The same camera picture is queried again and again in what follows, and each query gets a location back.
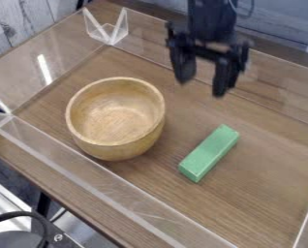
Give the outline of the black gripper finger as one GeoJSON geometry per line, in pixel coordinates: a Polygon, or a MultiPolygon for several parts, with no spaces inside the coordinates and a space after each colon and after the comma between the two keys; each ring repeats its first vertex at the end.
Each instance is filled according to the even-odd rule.
{"type": "Polygon", "coordinates": [[[184,47],[174,47],[170,49],[170,57],[176,80],[186,84],[198,72],[196,55],[184,47]]]}
{"type": "Polygon", "coordinates": [[[215,64],[215,76],[212,81],[212,95],[223,97],[236,87],[240,75],[239,63],[228,58],[220,58],[215,64]]]}

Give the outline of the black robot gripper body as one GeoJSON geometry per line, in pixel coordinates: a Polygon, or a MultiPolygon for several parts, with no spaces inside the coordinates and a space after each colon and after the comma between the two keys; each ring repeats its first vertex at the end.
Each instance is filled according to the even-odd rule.
{"type": "Polygon", "coordinates": [[[166,23],[168,49],[184,47],[196,57],[216,63],[228,58],[239,63],[240,71],[248,60],[250,42],[236,38],[239,0],[188,0],[188,15],[183,23],[166,23]]]}

